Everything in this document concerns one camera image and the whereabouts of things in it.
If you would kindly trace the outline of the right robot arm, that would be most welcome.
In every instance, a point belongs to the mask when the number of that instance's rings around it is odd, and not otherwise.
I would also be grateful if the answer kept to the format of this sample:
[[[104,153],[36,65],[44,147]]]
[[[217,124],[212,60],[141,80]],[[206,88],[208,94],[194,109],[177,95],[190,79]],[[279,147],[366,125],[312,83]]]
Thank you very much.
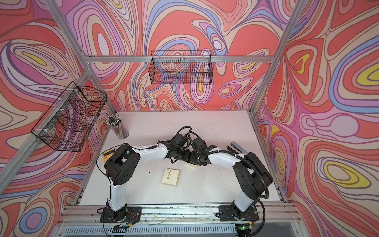
[[[207,146],[200,138],[196,138],[190,145],[193,148],[190,162],[231,169],[240,185],[238,197],[229,205],[220,205],[215,216],[221,221],[259,220],[255,204],[262,199],[269,199],[268,188],[273,183],[273,178],[257,155],[252,152],[236,154],[215,145]]]

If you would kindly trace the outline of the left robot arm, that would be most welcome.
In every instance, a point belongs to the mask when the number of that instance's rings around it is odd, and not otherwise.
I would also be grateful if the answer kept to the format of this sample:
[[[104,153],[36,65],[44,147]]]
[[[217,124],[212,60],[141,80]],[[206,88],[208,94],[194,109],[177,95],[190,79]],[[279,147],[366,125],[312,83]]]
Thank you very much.
[[[106,176],[110,179],[110,199],[102,211],[100,222],[116,223],[123,221],[129,211],[126,204],[126,183],[132,178],[139,162],[156,159],[188,161],[190,141],[177,133],[167,141],[158,141],[155,145],[133,147],[123,143],[105,162]]]

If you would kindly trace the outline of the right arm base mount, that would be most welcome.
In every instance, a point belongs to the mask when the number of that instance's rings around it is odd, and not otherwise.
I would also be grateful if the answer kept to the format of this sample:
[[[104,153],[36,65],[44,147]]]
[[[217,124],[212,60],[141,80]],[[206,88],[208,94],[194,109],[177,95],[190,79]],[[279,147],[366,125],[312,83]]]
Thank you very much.
[[[220,205],[215,216],[221,221],[245,221],[254,223],[259,220],[258,211],[255,206],[249,206],[245,211],[240,211],[233,205]]]

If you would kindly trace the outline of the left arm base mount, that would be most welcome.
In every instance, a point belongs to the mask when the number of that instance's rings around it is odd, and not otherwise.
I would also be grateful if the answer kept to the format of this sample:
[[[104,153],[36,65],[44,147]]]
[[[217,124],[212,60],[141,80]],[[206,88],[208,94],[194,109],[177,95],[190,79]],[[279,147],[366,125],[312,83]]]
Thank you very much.
[[[108,205],[100,212],[100,223],[138,223],[141,218],[142,207],[124,206],[118,211],[113,211]]]

